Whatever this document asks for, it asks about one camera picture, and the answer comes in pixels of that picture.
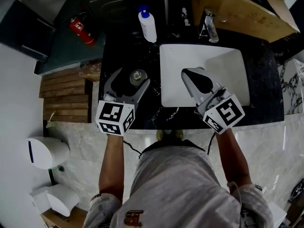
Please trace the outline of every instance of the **red fire extinguisher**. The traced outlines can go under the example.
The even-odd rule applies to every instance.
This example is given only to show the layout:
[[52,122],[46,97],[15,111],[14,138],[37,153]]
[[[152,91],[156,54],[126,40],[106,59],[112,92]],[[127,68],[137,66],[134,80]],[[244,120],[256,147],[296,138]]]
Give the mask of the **red fire extinguisher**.
[[84,23],[77,17],[73,17],[68,25],[87,45],[92,46],[96,43],[95,38],[90,32],[85,30]]

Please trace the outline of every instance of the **gray shirt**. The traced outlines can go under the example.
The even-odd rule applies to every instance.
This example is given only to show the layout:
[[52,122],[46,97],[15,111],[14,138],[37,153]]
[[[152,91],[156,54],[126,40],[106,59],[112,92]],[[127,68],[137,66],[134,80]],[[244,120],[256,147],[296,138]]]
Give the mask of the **gray shirt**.
[[142,154],[130,198],[122,205],[111,194],[91,201],[85,228],[103,227],[272,227],[261,191],[222,188],[206,153],[168,146]]

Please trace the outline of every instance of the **person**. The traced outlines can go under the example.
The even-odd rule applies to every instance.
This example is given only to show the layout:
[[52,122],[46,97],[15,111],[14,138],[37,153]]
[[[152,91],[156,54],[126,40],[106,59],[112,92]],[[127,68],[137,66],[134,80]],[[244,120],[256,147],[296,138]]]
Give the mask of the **person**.
[[140,157],[130,198],[124,193],[124,139],[109,135],[84,228],[268,228],[273,218],[231,129],[216,134],[229,191],[222,188],[205,151],[164,135]]

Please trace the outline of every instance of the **black marble countertop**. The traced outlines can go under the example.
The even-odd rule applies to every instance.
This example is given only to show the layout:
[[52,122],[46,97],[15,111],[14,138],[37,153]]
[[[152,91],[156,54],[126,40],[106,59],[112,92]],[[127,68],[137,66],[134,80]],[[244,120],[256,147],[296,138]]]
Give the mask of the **black marble countertop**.
[[143,69],[151,79],[136,111],[131,129],[201,129],[209,128],[194,107],[163,107],[161,103],[161,44],[201,44],[239,49],[245,63],[250,106],[243,106],[245,117],[236,126],[265,124],[284,120],[283,96],[273,52],[266,41],[244,34],[217,30],[219,42],[199,39],[194,27],[167,27],[158,31],[158,41],[147,42],[141,32],[107,35],[99,86],[99,100],[109,76],[123,68],[112,85],[118,94],[133,95],[130,73]]

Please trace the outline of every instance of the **tiled floor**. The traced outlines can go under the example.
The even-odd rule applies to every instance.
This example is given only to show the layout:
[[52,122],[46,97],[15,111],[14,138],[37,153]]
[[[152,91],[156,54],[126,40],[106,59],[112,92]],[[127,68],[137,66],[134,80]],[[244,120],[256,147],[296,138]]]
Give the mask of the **tiled floor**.
[[[98,85],[94,85],[95,94]],[[96,99],[92,112],[96,111]],[[155,141],[153,130],[130,130],[125,140],[142,151]],[[98,193],[98,178],[105,152],[107,136],[100,133],[95,123],[57,123],[49,128],[50,136],[66,141],[71,157],[63,163],[64,172],[54,170],[55,180],[80,196],[78,207],[88,210],[92,196]],[[207,148],[212,131],[185,130],[185,138]],[[264,197],[284,208],[293,187],[304,176],[304,115],[289,115],[281,123],[234,128],[234,134],[249,165],[251,179],[262,186]],[[226,187],[216,139],[210,150],[210,161],[215,174]],[[125,192],[129,197],[138,153],[124,145]]]

